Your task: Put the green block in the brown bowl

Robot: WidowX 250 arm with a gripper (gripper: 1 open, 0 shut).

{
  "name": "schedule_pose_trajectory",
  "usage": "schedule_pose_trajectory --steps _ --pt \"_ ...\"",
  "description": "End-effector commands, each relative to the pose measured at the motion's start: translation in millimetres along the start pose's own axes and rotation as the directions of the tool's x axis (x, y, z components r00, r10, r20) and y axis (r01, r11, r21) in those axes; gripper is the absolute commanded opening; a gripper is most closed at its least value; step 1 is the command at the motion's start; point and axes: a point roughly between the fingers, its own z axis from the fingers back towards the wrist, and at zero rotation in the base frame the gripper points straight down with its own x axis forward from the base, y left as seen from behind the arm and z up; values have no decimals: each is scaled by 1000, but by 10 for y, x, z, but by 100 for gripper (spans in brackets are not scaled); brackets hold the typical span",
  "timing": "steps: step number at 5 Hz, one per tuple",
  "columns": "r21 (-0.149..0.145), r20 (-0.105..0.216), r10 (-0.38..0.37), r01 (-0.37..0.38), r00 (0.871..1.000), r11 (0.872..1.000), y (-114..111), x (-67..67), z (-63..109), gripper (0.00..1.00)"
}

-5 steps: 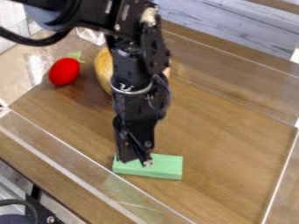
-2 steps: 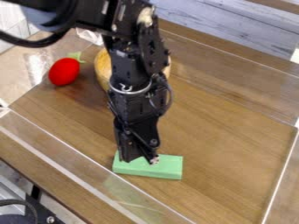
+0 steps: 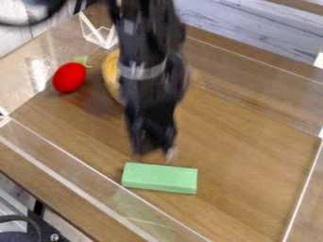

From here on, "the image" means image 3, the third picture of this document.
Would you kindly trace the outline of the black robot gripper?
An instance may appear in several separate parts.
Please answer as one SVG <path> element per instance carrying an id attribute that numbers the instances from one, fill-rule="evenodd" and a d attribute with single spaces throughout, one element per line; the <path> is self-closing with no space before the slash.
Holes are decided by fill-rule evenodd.
<path id="1" fill-rule="evenodd" d="M 165 139 L 165 162 L 176 156 L 173 112 L 187 91 L 187 65 L 183 60 L 163 60 L 152 67 L 119 63 L 121 98 L 132 152 L 144 155 L 147 141 Z"/>

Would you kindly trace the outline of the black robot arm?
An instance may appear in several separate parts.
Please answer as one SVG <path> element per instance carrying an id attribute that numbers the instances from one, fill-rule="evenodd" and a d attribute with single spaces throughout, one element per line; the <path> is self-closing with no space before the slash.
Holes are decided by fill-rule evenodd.
<path id="1" fill-rule="evenodd" d="M 101 0 L 119 39 L 119 95 L 131 153 L 176 151 L 175 108 L 185 91 L 185 26 L 173 0 Z"/>

